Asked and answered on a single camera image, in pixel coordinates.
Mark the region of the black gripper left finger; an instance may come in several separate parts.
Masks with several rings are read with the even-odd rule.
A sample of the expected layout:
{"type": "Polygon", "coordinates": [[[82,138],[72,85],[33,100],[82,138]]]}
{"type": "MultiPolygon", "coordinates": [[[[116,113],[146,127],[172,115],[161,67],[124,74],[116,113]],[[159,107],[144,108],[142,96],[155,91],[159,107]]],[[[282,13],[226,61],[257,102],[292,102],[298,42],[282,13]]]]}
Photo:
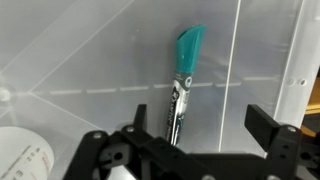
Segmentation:
{"type": "Polygon", "coordinates": [[[134,117],[133,127],[145,130],[147,128],[147,105],[139,104],[134,117]]]}

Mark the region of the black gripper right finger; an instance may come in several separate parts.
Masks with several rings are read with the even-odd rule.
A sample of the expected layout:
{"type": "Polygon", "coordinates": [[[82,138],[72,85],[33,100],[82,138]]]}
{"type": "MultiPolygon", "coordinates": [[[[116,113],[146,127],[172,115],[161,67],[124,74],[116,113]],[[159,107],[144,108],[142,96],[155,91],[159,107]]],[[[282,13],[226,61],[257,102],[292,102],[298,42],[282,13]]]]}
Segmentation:
{"type": "Polygon", "coordinates": [[[244,125],[267,158],[276,159],[280,125],[256,104],[247,106],[244,125]]]}

